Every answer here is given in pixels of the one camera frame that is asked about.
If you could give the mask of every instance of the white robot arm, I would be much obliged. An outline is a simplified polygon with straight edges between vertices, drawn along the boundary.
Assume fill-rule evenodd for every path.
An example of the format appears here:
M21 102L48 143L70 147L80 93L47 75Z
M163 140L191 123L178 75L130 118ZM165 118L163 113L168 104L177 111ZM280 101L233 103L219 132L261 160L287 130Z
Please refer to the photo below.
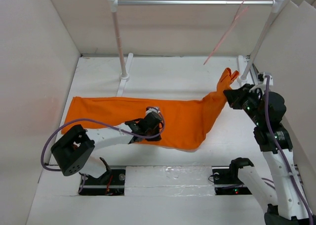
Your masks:
M268 74L259 74L260 78L258 86L245 84L237 90L224 90L224 95L231 108L244 110L255 123L254 136L268 163L275 191L264 183L248 158L232 160L229 174L249 188L265 213L267 225L313 225L316 218L294 168L293 145L281 124L286 112L284 99L269 92Z
M109 180L111 169L104 159L91 156L93 150L143 139L159 141L163 130L159 109L149 107L143 119L126 121L111 128L83 129L81 125L75 125L52 146L51 152L64 176L81 173L103 184Z

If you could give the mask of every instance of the white floor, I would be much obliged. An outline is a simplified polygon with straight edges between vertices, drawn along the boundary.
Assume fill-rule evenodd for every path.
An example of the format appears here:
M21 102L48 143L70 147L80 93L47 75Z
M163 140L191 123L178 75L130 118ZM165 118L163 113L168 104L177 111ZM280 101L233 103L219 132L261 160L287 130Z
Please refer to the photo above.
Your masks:
M236 57L214 57L206 66L204 60L134 57L123 96L201 99L215 91L226 67L237 70ZM115 96L119 71L118 58L80 58L62 122L74 96ZM263 212L251 195L214 196L207 180L211 166L229 165L240 156L250 158L260 175L270 177L253 128L243 111L226 105L194 152L134 144L97 150L93 154L110 165L132 166L126 173L126 195L121 197L78 196L79 175L44 171L27 224L264 224ZM56 164L53 158L50 163Z

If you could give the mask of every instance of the white wall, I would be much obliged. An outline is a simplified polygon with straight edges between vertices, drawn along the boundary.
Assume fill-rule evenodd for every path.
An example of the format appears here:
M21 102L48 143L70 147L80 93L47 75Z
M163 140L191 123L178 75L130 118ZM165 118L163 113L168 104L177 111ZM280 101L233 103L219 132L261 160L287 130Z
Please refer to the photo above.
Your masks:
M81 53L117 53L107 0L52 2ZM118 10L124 53L205 55L219 41L237 7L127 6ZM217 54L250 54L269 12L269 7L252 6Z
M0 224L24 225L79 58L50 0L0 0Z

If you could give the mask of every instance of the orange cloth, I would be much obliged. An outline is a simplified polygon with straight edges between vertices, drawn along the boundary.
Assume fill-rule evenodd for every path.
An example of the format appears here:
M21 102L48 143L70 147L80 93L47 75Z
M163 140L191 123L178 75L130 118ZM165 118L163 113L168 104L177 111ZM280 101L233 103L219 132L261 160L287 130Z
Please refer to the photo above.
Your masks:
M125 97L81 98L74 97L65 120L91 118L111 125L145 117L146 107L159 107L165 118L165 130L159 142L143 141L144 144L166 146L182 150L195 150L205 140L216 118L221 113L226 97L223 90L237 78L226 68L217 84L217 91L210 92L202 100L176 101L137 99ZM96 129L103 126L92 122L80 122L84 128ZM72 125L65 127L67 132Z

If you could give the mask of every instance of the horizontal bar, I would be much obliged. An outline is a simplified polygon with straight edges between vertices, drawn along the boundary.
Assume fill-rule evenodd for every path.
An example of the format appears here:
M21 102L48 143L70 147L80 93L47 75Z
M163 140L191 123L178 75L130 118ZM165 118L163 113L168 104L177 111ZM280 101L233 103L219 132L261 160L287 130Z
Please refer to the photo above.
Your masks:
M242 1L220 0L118 0L118 5L240 5ZM272 6L274 1L244 1L245 5Z

